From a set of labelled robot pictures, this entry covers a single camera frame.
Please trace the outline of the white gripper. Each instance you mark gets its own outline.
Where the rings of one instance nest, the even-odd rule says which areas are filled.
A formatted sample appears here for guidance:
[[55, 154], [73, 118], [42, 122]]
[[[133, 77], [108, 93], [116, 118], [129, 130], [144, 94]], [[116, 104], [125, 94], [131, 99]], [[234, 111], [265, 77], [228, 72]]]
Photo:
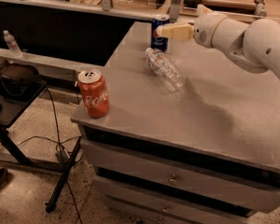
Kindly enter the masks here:
[[156, 28], [158, 37], [165, 37], [181, 41], [189, 41], [194, 37], [197, 44], [214, 49], [223, 49], [225, 46], [222, 38], [222, 22], [227, 16], [221, 13], [212, 12], [212, 9], [203, 4], [197, 6], [199, 16], [194, 27], [188, 23], [169, 23]]

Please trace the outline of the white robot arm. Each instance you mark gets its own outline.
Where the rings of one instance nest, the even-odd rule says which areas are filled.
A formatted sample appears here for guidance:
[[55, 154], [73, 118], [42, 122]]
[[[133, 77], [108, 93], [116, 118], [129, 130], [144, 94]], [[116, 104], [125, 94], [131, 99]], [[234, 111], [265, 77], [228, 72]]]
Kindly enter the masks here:
[[193, 24], [160, 25], [154, 34], [182, 41], [194, 39], [205, 48], [221, 51], [247, 72], [259, 74], [270, 70], [280, 80], [280, 23], [259, 19], [247, 24], [204, 5], [199, 5], [197, 12]]

